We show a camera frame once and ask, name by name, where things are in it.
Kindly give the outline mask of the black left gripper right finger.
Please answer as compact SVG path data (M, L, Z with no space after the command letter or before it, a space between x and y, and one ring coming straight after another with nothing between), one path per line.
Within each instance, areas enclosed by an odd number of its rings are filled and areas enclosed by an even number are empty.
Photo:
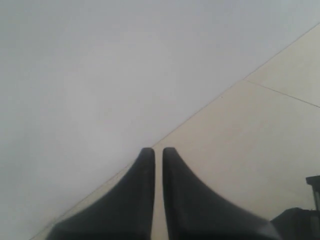
M205 185L178 151L162 152L162 187L170 240L279 240L273 225Z

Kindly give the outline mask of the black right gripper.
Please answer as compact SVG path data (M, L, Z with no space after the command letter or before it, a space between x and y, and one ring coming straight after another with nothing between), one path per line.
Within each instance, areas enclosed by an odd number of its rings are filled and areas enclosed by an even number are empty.
M320 176L309 176L306 183L311 186L316 210L290 208L271 220L283 240L320 239Z

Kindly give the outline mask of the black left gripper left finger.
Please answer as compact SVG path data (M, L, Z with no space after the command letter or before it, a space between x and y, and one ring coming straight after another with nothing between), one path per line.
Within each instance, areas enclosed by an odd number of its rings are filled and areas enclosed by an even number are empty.
M155 151L143 148L120 181L89 207L57 223L48 240L149 240L155 201Z

